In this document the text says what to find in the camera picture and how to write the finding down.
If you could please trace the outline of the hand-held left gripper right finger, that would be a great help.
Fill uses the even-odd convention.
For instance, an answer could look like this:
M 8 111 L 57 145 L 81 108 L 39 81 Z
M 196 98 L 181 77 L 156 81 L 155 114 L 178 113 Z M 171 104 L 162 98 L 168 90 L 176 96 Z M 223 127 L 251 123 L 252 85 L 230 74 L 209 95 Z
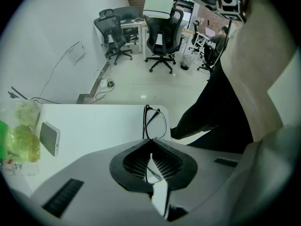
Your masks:
M 171 149 L 190 155 L 198 168 L 190 184 L 181 190 L 159 174 L 152 176 L 152 204 L 166 221 L 228 221 L 237 196 L 230 196 L 234 167 L 220 164 L 219 159 L 234 162 L 240 154 L 194 148 L 165 140 Z

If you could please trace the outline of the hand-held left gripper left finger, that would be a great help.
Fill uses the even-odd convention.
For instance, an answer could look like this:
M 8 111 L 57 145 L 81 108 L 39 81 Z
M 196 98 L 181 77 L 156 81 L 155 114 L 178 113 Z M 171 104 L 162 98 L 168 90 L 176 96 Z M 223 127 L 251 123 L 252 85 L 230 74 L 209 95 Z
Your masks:
M 44 206 L 69 179 L 83 182 L 59 224 L 166 224 L 145 193 L 129 192 L 111 176 L 109 164 L 137 140 L 84 155 L 47 179 L 31 196 Z

